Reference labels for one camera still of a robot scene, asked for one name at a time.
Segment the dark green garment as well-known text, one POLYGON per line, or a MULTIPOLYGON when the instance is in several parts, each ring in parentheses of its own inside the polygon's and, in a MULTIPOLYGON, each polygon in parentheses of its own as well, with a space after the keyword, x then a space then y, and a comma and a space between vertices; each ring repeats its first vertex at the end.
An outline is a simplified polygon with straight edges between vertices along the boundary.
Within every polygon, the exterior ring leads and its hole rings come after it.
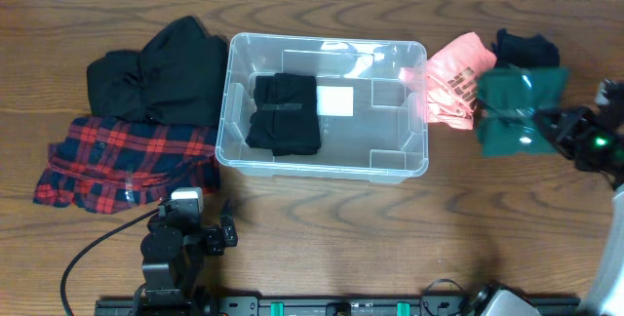
POLYGON ((495 68, 478 81, 482 111, 477 138, 486 157, 552 154, 533 121, 536 112, 561 104, 569 71, 560 67, 495 68))

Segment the navy garment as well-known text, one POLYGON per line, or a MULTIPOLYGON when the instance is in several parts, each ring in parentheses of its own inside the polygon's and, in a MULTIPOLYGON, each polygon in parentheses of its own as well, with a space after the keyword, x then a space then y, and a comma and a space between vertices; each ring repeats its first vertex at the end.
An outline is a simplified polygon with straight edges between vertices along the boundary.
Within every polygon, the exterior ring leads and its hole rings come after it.
POLYGON ((559 48, 541 34, 520 37, 501 28, 492 50, 497 58, 496 67, 558 67, 561 63, 559 48))

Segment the black taped garment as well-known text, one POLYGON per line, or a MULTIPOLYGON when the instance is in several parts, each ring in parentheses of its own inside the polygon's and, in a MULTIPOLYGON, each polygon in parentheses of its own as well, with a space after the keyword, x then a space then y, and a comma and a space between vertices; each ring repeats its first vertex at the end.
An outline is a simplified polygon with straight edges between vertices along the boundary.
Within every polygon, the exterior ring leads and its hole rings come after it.
POLYGON ((255 79, 256 112, 246 143, 274 156, 315 155, 321 148, 314 76, 276 73, 255 79))

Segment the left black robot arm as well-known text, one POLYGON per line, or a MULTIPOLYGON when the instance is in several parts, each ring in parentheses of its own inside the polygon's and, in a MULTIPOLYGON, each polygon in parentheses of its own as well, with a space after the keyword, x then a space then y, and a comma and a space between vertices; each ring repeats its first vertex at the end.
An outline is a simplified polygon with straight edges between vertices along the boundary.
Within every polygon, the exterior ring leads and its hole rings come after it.
POLYGON ((148 222, 142 240, 142 273, 148 302, 158 306, 185 306, 191 302, 205 257, 221 256, 238 244, 230 202, 220 223, 204 226, 197 199, 167 199, 148 222))

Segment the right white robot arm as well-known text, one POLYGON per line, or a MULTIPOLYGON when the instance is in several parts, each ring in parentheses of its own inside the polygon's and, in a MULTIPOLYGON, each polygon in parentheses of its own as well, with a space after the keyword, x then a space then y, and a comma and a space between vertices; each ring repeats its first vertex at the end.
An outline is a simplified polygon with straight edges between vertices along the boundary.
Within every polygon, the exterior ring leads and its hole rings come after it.
POLYGON ((599 271, 581 302, 585 315, 623 313, 623 84, 604 80, 588 106, 561 107, 561 99, 524 80, 512 93, 479 96, 479 133, 504 145, 535 145, 561 154, 579 172, 605 177, 613 190, 613 217, 599 271))

